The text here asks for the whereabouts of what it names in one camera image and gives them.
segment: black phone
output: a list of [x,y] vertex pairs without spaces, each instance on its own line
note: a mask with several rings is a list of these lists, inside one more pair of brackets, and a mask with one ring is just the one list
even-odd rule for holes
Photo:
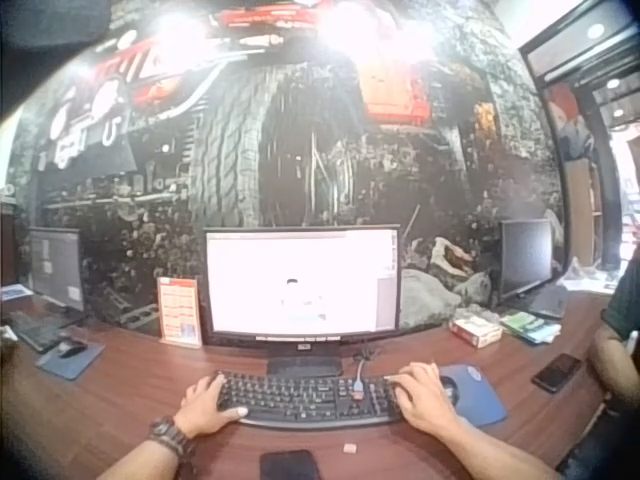
[[320,480],[309,450],[265,453],[260,456],[260,480]]
[[531,381],[546,392],[557,393],[575,375],[580,365],[582,365],[581,360],[561,353],[534,375]]

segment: monitor stand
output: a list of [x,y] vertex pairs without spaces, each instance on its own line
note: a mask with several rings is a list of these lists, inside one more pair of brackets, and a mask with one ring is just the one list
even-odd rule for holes
[[291,378],[339,377],[342,360],[337,343],[277,343],[269,346],[267,375]]

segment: sleeve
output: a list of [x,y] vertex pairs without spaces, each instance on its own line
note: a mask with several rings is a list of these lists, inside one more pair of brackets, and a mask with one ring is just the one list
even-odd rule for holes
[[640,330],[640,246],[620,279],[602,319],[623,340]]

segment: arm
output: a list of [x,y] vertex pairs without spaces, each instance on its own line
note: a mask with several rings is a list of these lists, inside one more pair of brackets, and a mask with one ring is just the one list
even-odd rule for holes
[[389,377],[399,385],[398,406],[413,427],[429,433],[478,480],[560,479],[560,475],[532,455],[471,426],[453,409],[435,365],[411,363]]
[[173,480],[178,471],[178,456],[167,447],[146,440],[131,450],[98,480]]
[[437,438],[477,480],[560,479],[560,475],[533,455],[459,421]]
[[[187,438],[192,440],[199,435],[215,433],[247,414],[243,407],[218,412],[218,396],[224,381],[222,375],[213,382],[205,377],[187,389],[180,410],[173,417],[175,426]],[[172,449],[146,440],[100,475],[98,480],[173,480],[179,463]]]
[[640,376],[624,342],[640,329],[640,245],[613,292],[589,357],[607,389],[625,404],[640,405]]
[[596,332],[589,358],[605,387],[629,406],[640,406],[640,375],[622,338],[609,326]]

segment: hand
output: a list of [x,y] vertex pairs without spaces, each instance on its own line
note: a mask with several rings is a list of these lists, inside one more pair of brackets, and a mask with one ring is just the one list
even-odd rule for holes
[[218,396],[224,382],[223,375],[218,375],[213,382],[211,377],[204,377],[187,388],[180,410],[173,417],[176,426],[187,437],[215,433],[248,413],[244,407],[218,411]]
[[435,364],[412,362],[387,380],[397,384],[398,406],[412,427],[437,437],[461,424]]

